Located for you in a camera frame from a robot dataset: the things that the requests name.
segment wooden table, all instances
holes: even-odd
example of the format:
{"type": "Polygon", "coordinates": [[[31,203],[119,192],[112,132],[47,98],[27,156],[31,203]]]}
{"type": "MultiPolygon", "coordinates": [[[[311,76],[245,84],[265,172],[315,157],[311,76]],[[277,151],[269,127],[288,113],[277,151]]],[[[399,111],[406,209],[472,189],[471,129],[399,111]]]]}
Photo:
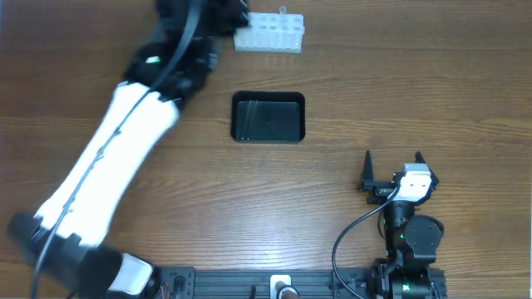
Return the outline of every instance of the wooden table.
{"type": "MultiPolygon", "coordinates": [[[[338,234],[366,213],[355,188],[420,150],[440,177],[421,213],[446,235],[435,264],[451,297],[530,288],[532,2],[255,1],[305,16],[300,55],[234,53],[152,150],[107,242],[161,265],[331,268],[338,234]],[[240,90],[300,91],[300,145],[229,136],[240,90]]],[[[85,148],[157,17],[142,0],[4,1],[0,55],[0,227],[35,211],[85,148]]],[[[339,248],[341,266],[384,256],[376,219],[339,248]]],[[[0,235],[0,296],[28,294],[31,269],[0,235]]],[[[66,290],[49,278],[44,297],[66,290]]]]}

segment wood grain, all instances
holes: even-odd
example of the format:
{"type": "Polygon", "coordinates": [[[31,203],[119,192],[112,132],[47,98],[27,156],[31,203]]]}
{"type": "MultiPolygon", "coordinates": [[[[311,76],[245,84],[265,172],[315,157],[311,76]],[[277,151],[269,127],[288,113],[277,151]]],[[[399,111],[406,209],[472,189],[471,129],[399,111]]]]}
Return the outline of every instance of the wood grain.
{"type": "MultiPolygon", "coordinates": [[[[0,226],[67,175],[157,18],[150,1],[5,1],[0,40],[0,226]]],[[[422,212],[446,235],[436,267],[451,297],[528,297],[532,189],[532,2],[280,0],[305,16],[303,53],[234,53],[150,153],[107,243],[159,265],[329,269],[334,239],[369,211],[355,190],[420,150],[441,184],[422,212]],[[229,136],[236,91],[300,91],[300,145],[229,136]]],[[[376,219],[339,248],[342,266],[384,256],[376,219]]],[[[31,269],[0,234],[0,297],[31,269]]],[[[49,278],[42,296],[67,294],[49,278]]]]}

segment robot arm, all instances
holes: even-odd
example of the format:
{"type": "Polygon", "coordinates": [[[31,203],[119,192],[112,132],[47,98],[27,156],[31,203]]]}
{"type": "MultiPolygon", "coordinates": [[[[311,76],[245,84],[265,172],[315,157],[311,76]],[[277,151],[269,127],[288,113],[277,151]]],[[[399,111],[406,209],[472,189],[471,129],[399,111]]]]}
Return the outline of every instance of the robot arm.
{"type": "Polygon", "coordinates": [[[82,297],[153,298],[159,291],[158,267],[101,243],[145,157],[214,69],[213,37],[247,26],[249,10],[244,0],[158,0],[157,8],[165,39],[135,54],[59,189],[35,215],[18,213],[9,223],[10,237],[36,268],[32,298],[41,269],[82,297]]]}

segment brown wooden tabletop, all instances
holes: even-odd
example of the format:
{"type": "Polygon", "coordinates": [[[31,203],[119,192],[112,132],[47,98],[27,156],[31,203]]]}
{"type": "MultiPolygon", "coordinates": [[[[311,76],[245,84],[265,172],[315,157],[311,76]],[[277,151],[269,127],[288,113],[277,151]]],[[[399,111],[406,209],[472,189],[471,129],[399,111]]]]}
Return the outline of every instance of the brown wooden tabletop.
{"type": "MultiPolygon", "coordinates": [[[[356,191],[366,150],[377,179],[420,150],[441,184],[421,213],[446,235],[435,267],[450,297],[528,297],[532,2],[255,1],[305,17],[300,55],[234,53],[151,151],[106,242],[157,265],[330,269],[338,234],[368,212],[356,191]],[[299,145],[229,135],[240,90],[300,91],[299,145]]],[[[0,36],[0,227],[64,180],[157,21],[151,0],[7,0],[0,36]]],[[[342,267],[384,257],[376,219],[346,236],[342,267]]],[[[0,297],[31,269],[0,234],[0,297]]],[[[44,297],[67,291],[42,279],[44,297]]]]}

